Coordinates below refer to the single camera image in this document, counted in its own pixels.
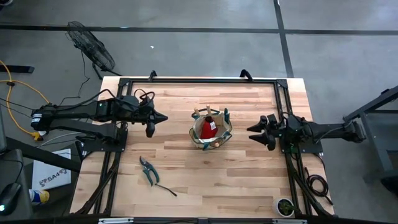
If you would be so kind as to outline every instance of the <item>wooden tabletop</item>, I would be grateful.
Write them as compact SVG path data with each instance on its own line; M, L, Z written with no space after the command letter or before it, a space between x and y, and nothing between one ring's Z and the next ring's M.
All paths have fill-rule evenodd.
M101 89L116 94L118 82L119 77L104 77ZM287 82L294 114L311 121L303 79L289 78ZM156 125L153 138L146 137L145 126L129 124L112 216L278 217L272 211L272 201L290 198L284 156L279 147L268 151L250 140L248 136L253 133L246 131L259 121L260 115L277 114L272 85L135 83L133 92L137 88L154 91L155 109L169 119ZM104 93L99 98L110 96ZM231 140L212 151L196 148L188 133L193 124L193 109L206 108L207 104L220 111L229 109L233 125ZM150 186L139 156L154 165L160 175L159 184L172 189L178 197ZM103 152L94 152L83 161L71 212L81 208L98 186L103 157ZM311 174L325 177L323 166L314 155L304 154L303 164ZM108 190L105 192L102 207ZM298 199L304 212L301 190ZM333 207L324 198L317 199L333 213Z

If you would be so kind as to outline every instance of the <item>small potted plant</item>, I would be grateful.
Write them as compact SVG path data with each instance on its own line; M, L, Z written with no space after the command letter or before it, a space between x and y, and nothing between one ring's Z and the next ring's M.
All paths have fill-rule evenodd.
M274 200L273 209L280 216L289 218L294 214L293 203L287 198L279 198Z

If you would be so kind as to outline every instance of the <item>basket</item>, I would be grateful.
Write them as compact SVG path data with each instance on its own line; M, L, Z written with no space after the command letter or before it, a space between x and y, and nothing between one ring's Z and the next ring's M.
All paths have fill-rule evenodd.
M200 114L202 111L207 111L207 114ZM218 131L216 136L213 138L200 139L199 136L201 136L203 122L205 122L205 118L207 116L211 116L211 118L213 118ZM201 148L204 151L216 149L231 139L232 124L231 120L229 119L229 112L227 108L224 109L224 113L220 113L218 110L210 109L209 106L200 110L195 108L192 118L195 119L195 121L193 122L192 128L189 130L189 135L191 136L196 147Z

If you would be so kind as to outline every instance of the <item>fan stand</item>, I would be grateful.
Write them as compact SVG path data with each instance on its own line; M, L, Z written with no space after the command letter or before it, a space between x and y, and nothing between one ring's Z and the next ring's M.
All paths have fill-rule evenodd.
M94 71L95 71L95 73L97 73L98 78L99 78L100 80L102 80L103 77L100 75L100 73L99 73L99 71L97 70L96 67L97 67L97 66L96 66L96 65L94 64L94 62L93 62ZM110 71L110 70L106 70L106 69L102 69L102 68L101 68L101 71L102 71L102 72L110 72L110 73L112 73L112 74L115 74L115 75L118 75L118 76L122 76L122 75L120 75L120 74L118 74L118 73L116 73L116 72L113 72L113 71Z

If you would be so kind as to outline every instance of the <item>white label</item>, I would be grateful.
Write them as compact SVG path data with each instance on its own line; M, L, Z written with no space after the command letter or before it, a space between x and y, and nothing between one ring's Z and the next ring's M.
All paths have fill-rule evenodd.
M216 123L213 121L210 123L211 130L216 129Z

